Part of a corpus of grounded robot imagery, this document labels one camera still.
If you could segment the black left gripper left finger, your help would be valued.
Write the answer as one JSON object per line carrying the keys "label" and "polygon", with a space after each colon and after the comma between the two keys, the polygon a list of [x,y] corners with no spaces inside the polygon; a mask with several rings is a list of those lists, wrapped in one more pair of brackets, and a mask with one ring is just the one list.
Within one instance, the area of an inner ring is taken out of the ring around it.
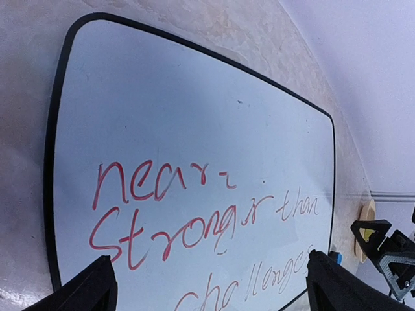
{"label": "black left gripper left finger", "polygon": [[109,256],[102,255],[58,291],[26,308],[43,310],[115,310],[117,282]]}

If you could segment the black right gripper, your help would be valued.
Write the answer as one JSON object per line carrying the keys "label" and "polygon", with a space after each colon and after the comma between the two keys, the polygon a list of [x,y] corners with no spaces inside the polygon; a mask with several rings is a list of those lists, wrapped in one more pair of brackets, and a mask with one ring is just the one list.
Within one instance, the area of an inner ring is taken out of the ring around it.
{"label": "black right gripper", "polygon": [[397,300],[414,291],[414,239],[399,229],[387,236],[392,224],[381,220],[356,220],[351,231],[362,252],[378,262],[380,273]]}

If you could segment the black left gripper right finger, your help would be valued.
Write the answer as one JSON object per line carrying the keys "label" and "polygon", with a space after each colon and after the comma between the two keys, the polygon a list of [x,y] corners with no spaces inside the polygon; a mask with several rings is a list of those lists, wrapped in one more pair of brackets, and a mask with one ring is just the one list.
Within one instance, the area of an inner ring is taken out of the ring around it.
{"label": "black left gripper right finger", "polygon": [[411,310],[368,286],[321,251],[310,252],[307,269],[311,310]]}

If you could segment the blue whiteboard eraser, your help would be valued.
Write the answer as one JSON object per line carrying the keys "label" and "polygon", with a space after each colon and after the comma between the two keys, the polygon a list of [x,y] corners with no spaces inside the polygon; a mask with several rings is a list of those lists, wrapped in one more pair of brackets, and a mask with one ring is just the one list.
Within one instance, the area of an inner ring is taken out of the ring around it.
{"label": "blue whiteboard eraser", "polygon": [[329,253],[329,257],[335,261],[337,264],[341,265],[342,264],[342,260],[343,260],[343,256],[340,252],[337,251],[331,251]]}

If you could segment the white whiteboard with black frame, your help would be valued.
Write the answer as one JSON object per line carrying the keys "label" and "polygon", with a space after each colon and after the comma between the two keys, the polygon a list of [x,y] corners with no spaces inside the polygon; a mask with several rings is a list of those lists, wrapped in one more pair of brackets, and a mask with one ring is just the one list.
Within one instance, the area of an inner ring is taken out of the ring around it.
{"label": "white whiteboard with black frame", "polygon": [[53,288],[107,255],[118,310],[284,310],[330,249],[335,166],[318,106],[179,36],[82,16],[47,122]]}

